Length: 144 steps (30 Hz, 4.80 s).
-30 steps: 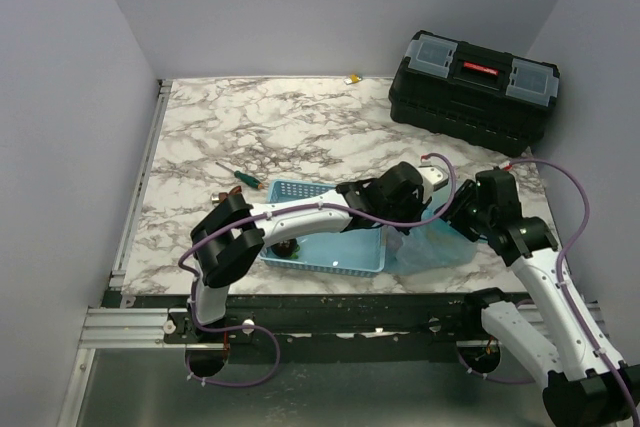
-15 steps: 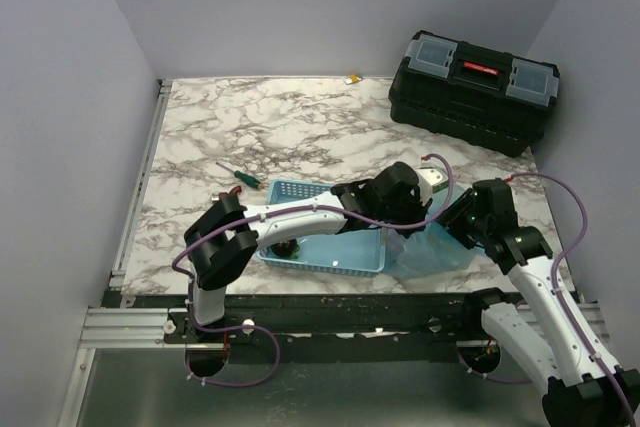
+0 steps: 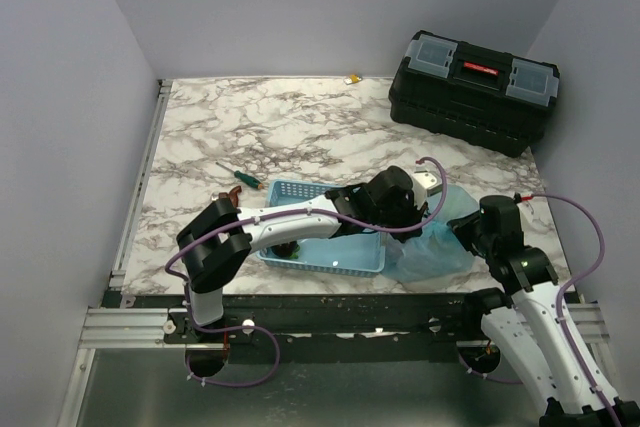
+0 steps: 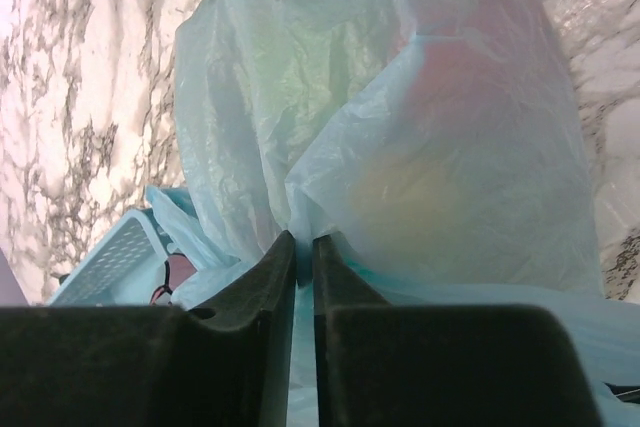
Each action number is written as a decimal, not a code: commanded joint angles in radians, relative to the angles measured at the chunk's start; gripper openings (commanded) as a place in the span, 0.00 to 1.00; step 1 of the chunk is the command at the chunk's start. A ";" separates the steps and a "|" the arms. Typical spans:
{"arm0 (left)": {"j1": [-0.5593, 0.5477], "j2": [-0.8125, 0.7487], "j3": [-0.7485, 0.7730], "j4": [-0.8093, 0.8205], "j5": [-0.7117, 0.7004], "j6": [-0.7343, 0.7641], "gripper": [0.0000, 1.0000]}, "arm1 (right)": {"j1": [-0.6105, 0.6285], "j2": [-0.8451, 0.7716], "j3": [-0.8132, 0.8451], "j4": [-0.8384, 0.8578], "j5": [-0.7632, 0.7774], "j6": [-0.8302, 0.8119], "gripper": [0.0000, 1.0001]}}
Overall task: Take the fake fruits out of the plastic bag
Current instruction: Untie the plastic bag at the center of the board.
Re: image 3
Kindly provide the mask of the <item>light blue plastic bag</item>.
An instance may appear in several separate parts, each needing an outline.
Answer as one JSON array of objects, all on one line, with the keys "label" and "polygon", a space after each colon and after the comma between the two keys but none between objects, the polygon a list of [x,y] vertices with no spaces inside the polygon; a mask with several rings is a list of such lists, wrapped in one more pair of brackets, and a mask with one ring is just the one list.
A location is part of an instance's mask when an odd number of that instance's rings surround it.
[{"label": "light blue plastic bag", "polygon": [[470,271],[474,256],[461,245],[448,222],[475,213],[478,208],[478,201],[462,187],[450,185],[442,208],[422,228],[419,237],[405,243],[388,238],[381,275],[407,284]]}]

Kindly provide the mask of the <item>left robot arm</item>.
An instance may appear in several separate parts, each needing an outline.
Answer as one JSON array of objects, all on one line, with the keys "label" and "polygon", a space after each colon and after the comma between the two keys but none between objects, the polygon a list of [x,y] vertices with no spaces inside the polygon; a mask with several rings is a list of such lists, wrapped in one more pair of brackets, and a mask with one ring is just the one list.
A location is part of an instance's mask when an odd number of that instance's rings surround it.
[{"label": "left robot arm", "polygon": [[367,231],[404,242],[422,233],[428,199],[441,191],[436,175],[391,166],[368,182],[330,188],[294,204],[241,209],[227,198],[211,202],[176,237],[191,307],[188,331],[201,342],[220,334],[223,288],[249,255],[300,240]]}]

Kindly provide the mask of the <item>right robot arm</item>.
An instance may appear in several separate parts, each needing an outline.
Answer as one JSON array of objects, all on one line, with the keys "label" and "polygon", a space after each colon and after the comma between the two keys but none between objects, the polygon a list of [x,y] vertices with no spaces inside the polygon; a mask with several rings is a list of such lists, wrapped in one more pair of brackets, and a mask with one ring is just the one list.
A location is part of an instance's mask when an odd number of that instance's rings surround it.
[{"label": "right robot arm", "polygon": [[621,399],[589,352],[565,301],[568,287],[547,254],[526,244],[524,200],[485,196],[478,211],[449,223],[499,284],[465,296],[462,331],[497,346],[535,401],[539,425],[638,425],[638,404]]}]

